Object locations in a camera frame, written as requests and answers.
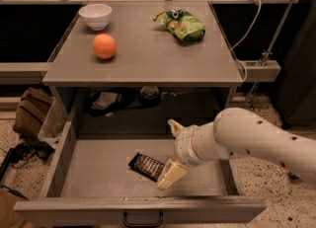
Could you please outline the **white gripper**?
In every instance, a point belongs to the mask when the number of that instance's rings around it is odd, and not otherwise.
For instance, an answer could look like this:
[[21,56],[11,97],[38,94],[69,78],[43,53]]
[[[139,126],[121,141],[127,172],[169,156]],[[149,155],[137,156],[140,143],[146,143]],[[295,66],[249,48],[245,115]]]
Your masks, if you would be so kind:
[[184,127],[173,119],[169,119],[167,123],[175,137],[174,152],[180,162],[171,159],[167,161],[157,180],[160,190],[168,189],[185,176],[189,170],[188,167],[196,167],[209,162],[214,144],[211,124]]

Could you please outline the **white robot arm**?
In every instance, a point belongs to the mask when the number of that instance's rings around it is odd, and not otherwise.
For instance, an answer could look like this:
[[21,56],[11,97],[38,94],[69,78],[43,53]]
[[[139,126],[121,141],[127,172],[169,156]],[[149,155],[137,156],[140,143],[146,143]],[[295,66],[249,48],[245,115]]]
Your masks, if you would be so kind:
[[311,185],[316,184],[316,141],[291,134],[240,108],[220,112],[214,121],[183,126],[168,121],[175,137],[175,160],[168,160],[157,184],[167,189],[190,167],[213,160],[251,156],[280,165]]

